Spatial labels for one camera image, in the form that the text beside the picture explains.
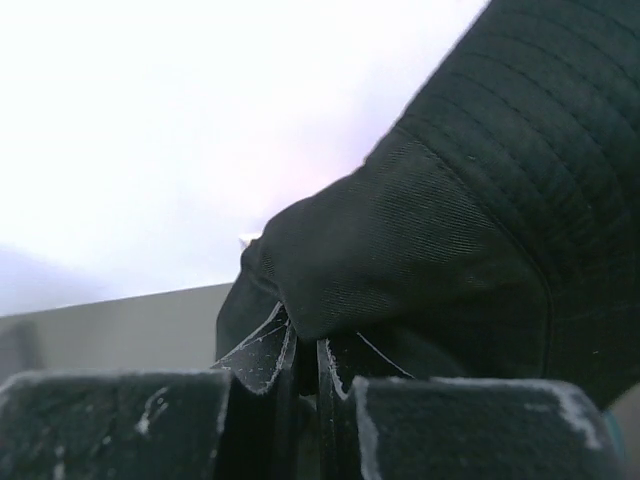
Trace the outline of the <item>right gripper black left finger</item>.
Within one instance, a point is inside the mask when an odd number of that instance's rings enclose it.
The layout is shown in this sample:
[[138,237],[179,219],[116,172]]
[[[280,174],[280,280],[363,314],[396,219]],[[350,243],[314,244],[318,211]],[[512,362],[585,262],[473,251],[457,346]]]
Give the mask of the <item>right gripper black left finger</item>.
[[5,479],[291,479],[297,340],[276,306],[206,370],[24,372],[1,388]]

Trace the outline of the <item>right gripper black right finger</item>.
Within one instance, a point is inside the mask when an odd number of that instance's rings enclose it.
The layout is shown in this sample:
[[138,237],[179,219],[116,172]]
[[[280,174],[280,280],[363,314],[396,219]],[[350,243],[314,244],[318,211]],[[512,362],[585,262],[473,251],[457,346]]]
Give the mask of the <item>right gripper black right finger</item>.
[[415,379],[363,337],[316,347],[327,479],[616,479],[613,439],[577,387]]

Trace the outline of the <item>black bucket hat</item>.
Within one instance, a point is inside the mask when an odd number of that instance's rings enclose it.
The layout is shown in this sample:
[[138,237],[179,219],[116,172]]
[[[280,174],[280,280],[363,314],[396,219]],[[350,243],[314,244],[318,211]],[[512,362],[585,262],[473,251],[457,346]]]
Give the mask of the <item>black bucket hat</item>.
[[639,381],[639,5],[494,1],[350,175],[274,216],[217,319],[378,336],[600,407]]

